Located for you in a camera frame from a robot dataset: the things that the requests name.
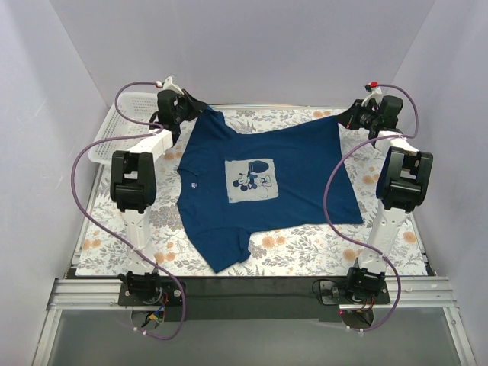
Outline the blue printed t-shirt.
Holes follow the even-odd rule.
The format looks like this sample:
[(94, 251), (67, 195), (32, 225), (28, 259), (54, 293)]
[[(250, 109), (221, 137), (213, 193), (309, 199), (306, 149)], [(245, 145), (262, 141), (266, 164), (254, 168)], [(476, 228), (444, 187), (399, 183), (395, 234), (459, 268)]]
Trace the blue printed t-shirt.
[(335, 117), (241, 134), (206, 109), (178, 167), (177, 205), (190, 242), (220, 272), (249, 258), (253, 233), (362, 223), (341, 159)]

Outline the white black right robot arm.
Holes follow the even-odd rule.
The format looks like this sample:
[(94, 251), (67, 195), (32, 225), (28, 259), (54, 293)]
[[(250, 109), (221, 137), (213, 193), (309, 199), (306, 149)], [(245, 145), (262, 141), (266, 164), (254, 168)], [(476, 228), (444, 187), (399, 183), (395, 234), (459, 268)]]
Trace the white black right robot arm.
[(425, 200), (433, 155), (409, 144), (397, 129), (401, 98), (386, 95), (357, 99), (338, 115), (348, 130), (365, 129), (371, 145), (385, 156), (377, 182), (377, 216), (368, 247), (348, 270), (345, 296), (354, 303), (372, 303), (387, 292), (385, 274), (393, 244), (407, 215)]

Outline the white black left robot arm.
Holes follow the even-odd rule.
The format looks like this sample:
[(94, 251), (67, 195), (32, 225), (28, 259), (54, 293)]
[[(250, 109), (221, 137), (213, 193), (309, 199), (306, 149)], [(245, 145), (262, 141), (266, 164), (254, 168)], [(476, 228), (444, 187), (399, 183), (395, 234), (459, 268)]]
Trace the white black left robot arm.
[(130, 264), (119, 278), (128, 293), (147, 305), (162, 296), (155, 249), (151, 243), (150, 211), (156, 201), (156, 162), (181, 134), (180, 124), (198, 117), (207, 104), (184, 89), (164, 89), (157, 94), (157, 111), (149, 120), (162, 125), (128, 150), (117, 150), (111, 159), (111, 199), (122, 214), (130, 249)]

